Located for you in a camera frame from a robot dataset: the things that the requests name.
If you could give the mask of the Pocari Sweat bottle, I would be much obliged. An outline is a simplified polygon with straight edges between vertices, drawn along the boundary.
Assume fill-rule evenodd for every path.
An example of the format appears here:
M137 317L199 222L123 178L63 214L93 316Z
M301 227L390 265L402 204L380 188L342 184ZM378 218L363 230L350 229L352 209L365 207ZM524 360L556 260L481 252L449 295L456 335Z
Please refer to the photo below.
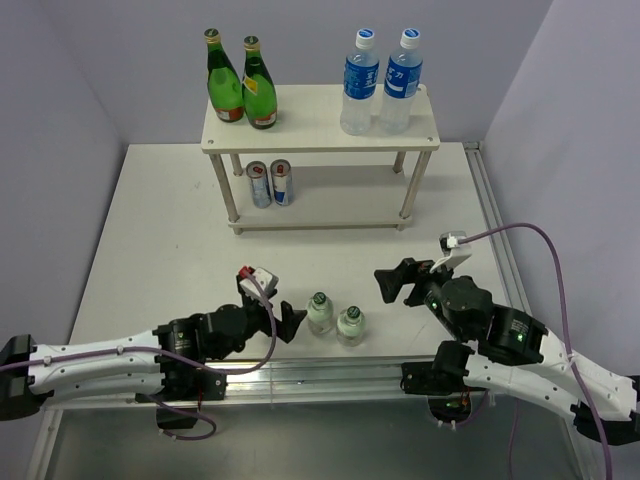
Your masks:
M342 130L349 135L366 133L371 125L371 103L377 86L379 55L375 33L361 28L353 50L346 56L343 76Z
M418 29L405 29L399 47L389 55L379 120L381 128L390 135L404 132L410 123L411 106L423 66L420 39Z

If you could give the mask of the green glass bottle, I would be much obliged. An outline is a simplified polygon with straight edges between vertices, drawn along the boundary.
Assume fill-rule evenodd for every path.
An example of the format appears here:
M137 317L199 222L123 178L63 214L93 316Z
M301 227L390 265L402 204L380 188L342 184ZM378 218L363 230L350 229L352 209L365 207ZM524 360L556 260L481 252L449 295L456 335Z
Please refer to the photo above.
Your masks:
M242 94L245 114L256 129L268 129L277 121L277 95L271 75L264 63L257 36L244 38L245 64Z
M227 123L239 121L244 115L240 79L221 43L217 29L204 32L207 46L207 90L217 117Z

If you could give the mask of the green glass bottle front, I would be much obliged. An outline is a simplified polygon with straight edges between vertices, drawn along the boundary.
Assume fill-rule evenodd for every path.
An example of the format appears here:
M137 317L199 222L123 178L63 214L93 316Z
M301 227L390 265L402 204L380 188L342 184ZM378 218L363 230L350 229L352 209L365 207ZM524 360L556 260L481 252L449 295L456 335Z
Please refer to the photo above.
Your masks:
M217 29L204 32L207 46L207 90L217 117L227 123L239 121L244 115L240 79L221 43Z

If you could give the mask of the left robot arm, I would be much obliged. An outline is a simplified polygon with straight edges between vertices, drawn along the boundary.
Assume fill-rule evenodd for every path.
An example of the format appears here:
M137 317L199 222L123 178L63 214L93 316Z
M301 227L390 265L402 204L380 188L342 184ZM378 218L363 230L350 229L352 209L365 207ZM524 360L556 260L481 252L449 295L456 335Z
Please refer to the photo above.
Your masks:
M236 277L240 304L120 339L46 345L28 334L14 336L1 350L1 418L22 419L46 405L120 393L185 400L194 394L199 374L227 376L207 361L241 352L257 333L272 344L295 338L306 313L283 301L281 314L274 314L277 282L264 270L248 270Z

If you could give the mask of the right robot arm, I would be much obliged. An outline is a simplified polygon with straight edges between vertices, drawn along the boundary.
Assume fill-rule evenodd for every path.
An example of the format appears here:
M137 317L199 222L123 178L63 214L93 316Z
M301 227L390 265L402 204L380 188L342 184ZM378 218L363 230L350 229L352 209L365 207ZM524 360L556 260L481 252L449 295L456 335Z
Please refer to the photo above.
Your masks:
M431 361L402 364L407 394L445 396L493 390L570 420L583 436L613 446L639 439L639 378L614 374L564 343L527 313L494 302L469 276L406 258L375 271L385 303L426 307L450 334Z

